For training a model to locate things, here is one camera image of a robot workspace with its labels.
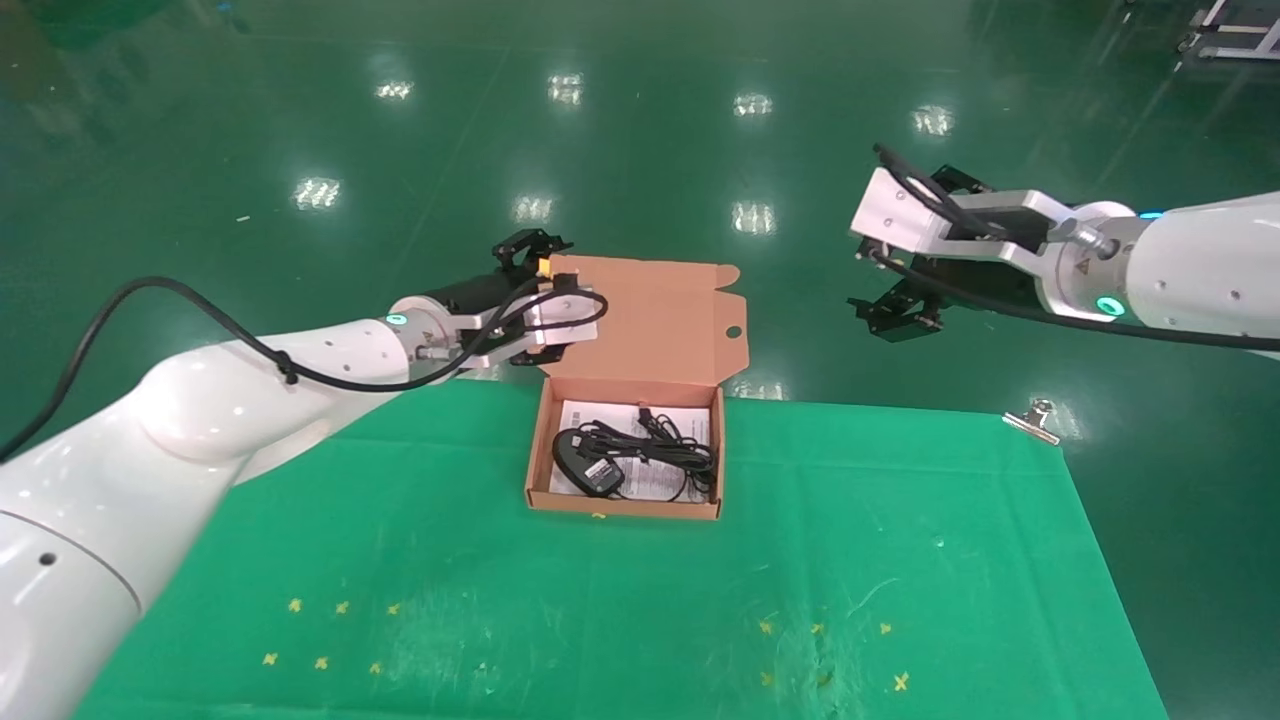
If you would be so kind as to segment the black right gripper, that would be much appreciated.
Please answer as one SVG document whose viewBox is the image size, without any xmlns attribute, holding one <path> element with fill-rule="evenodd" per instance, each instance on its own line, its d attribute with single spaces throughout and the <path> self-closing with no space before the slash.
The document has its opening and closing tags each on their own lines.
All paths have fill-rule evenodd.
<svg viewBox="0 0 1280 720">
<path fill-rule="evenodd" d="M 947 196 L 991 193 L 995 188 L 950 164 L 931 173 L 928 187 Z M 1042 311 L 1036 279 L 1002 263 L 910 263 L 909 272 L 1010 307 Z M 855 315 L 876 338 L 890 343 L 919 340 L 943 329 L 942 296 L 901 279 L 874 301 L 847 299 Z"/>
</svg>

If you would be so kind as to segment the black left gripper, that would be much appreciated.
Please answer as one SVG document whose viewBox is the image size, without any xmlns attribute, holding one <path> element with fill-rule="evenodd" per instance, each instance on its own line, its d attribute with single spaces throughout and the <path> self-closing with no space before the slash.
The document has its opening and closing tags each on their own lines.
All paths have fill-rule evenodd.
<svg viewBox="0 0 1280 720">
<path fill-rule="evenodd" d="M 492 249 L 499 269 L 434 290 L 431 299 L 456 316 L 490 311 L 509 297 L 531 293 L 540 284 L 541 261 L 573 246 L 562 236 L 544 229 L 517 231 Z M 559 363 L 567 345 L 535 345 L 521 340 L 508 348 L 512 350 L 509 365 L 541 366 Z"/>
</svg>

